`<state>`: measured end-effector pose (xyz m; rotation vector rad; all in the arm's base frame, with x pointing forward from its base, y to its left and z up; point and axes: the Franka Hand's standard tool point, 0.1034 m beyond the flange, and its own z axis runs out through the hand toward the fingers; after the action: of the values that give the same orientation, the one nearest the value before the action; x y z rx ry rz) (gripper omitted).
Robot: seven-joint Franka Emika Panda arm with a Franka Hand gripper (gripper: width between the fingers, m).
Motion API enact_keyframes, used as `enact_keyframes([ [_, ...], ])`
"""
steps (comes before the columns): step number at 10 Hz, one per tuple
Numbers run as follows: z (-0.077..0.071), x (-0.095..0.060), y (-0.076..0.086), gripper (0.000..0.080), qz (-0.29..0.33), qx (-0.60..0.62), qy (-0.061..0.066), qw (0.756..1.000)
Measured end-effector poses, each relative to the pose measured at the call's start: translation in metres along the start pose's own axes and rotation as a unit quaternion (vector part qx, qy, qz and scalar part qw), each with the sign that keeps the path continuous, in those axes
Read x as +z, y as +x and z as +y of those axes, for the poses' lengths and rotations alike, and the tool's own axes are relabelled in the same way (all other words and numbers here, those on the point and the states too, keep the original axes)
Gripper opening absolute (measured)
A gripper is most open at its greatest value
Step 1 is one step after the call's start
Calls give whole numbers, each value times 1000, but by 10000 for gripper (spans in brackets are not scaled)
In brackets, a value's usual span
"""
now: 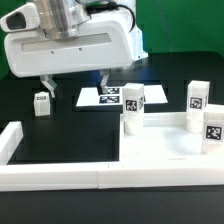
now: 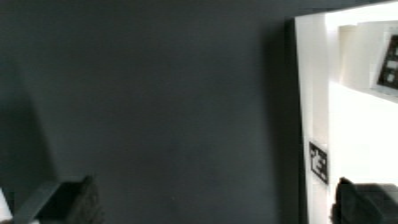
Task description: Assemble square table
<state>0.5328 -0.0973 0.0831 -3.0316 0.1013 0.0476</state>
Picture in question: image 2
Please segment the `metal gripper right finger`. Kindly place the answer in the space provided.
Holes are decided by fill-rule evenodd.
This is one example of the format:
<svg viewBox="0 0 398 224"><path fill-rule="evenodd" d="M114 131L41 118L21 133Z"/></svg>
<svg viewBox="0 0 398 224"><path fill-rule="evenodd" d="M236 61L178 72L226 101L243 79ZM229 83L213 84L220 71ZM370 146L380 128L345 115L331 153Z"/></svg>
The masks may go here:
<svg viewBox="0 0 398 224"><path fill-rule="evenodd" d="M398 224L398 186L339 179L332 224Z"/></svg>

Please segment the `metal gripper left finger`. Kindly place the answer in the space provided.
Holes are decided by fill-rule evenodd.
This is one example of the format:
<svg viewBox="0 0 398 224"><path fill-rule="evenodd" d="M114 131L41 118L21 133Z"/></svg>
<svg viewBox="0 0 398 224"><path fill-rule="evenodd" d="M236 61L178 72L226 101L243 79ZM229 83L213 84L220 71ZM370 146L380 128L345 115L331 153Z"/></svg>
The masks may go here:
<svg viewBox="0 0 398 224"><path fill-rule="evenodd" d="M11 224L105 224L92 176L43 183L16 211Z"/></svg>

